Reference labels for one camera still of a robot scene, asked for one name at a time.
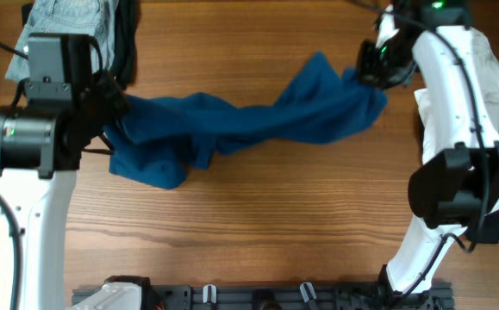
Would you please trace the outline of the white printed t-shirt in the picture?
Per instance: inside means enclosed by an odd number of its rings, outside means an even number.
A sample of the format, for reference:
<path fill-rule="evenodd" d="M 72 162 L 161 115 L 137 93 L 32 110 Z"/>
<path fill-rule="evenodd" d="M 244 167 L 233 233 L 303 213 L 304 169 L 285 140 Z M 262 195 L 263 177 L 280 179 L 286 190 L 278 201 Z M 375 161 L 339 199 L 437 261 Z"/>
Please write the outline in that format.
<path fill-rule="evenodd" d="M 499 62 L 482 32 L 471 28 L 462 34 L 455 34 L 454 30 L 454 26 L 446 26 L 441 29 L 441 34 L 458 49 L 458 55 L 465 61 L 477 94 L 479 116 L 483 119 L 483 141 L 487 146 L 493 146 L 499 140 Z M 470 136 L 469 103 L 448 108 L 440 101 L 440 91 L 429 84 L 415 91 L 414 96 L 425 125 L 424 164 L 456 142 L 477 144 L 477 140 Z"/>

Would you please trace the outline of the folded black garment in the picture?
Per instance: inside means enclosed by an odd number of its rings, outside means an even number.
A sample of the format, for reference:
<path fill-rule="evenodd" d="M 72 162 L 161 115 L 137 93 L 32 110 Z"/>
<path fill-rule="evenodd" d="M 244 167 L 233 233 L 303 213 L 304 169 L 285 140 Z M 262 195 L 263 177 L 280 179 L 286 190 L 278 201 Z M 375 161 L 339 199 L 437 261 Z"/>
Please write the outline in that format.
<path fill-rule="evenodd" d="M 27 22 L 28 15 L 35 1 L 22 6 L 23 26 Z M 138 25 L 139 3 L 134 0 L 118 1 L 119 5 L 115 11 L 115 60 L 111 68 L 105 70 L 111 73 L 122 88 L 126 88 L 134 81 L 136 60 L 135 32 Z M 93 70 L 104 67 L 101 57 L 101 51 L 91 52 Z"/>

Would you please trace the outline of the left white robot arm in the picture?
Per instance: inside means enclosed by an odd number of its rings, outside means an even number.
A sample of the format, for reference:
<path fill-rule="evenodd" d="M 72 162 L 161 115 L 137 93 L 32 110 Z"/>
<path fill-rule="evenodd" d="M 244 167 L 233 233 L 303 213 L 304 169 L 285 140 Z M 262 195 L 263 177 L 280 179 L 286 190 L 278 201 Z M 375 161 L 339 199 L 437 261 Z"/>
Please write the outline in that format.
<path fill-rule="evenodd" d="M 80 161 L 129 105 L 87 34 L 31 34 L 25 59 L 0 106 L 0 309 L 61 309 Z"/>

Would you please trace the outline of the folded light blue jeans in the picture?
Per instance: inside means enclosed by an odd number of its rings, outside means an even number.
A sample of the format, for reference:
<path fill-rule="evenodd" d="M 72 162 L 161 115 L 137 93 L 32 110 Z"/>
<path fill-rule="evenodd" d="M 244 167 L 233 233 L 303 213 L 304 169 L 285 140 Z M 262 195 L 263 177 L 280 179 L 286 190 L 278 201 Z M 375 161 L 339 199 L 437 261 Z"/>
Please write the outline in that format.
<path fill-rule="evenodd" d="M 115 11 L 118 0 L 36 0 L 16 43 L 28 53 L 32 33 L 88 34 L 97 40 L 103 66 L 115 60 Z"/>

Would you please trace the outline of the black mounting rail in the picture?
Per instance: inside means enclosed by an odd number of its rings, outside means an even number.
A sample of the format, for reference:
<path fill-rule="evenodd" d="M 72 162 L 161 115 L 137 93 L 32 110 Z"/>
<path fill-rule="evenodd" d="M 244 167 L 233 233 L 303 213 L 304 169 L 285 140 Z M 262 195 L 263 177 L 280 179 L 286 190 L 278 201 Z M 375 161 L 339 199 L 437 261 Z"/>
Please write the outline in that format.
<path fill-rule="evenodd" d="M 379 306 L 377 285 L 372 282 L 342 283 L 336 286 L 314 286 L 313 294 L 303 292 L 303 285 L 291 287 L 212 287 L 212 295 L 203 297 L 209 289 L 189 285 L 153 286 L 160 303 L 155 309 L 427 309 L 453 310 L 455 300 L 449 282 L 436 282 L 428 292 L 411 295 L 403 304 L 390 308 Z"/>

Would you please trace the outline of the blue t-shirt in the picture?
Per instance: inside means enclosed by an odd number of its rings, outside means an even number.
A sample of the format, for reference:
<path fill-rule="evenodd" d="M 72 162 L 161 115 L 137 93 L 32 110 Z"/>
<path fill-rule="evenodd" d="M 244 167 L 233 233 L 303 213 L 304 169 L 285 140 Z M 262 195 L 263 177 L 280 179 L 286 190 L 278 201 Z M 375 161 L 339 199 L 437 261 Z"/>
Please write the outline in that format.
<path fill-rule="evenodd" d="M 114 146 L 109 172 L 175 189 L 187 168 L 206 169 L 213 155 L 272 139 L 327 144 L 368 129 L 386 95 L 361 84 L 354 68 L 337 73 L 315 53 L 272 105 L 235 107 L 218 96 L 127 97 L 131 110 L 105 133 Z"/>

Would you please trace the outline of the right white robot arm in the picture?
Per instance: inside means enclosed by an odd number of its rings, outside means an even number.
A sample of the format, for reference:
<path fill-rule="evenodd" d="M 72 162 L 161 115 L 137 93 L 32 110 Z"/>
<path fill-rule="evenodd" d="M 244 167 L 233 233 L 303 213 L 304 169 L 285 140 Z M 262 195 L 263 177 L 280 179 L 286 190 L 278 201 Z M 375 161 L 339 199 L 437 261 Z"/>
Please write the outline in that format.
<path fill-rule="evenodd" d="M 377 13 L 359 79 L 389 89 L 420 73 L 425 86 L 415 92 L 423 134 L 408 186 L 413 217 L 374 301 L 422 307 L 438 298 L 433 277 L 449 248 L 474 251 L 499 211 L 499 63 L 464 1 L 393 1 Z"/>

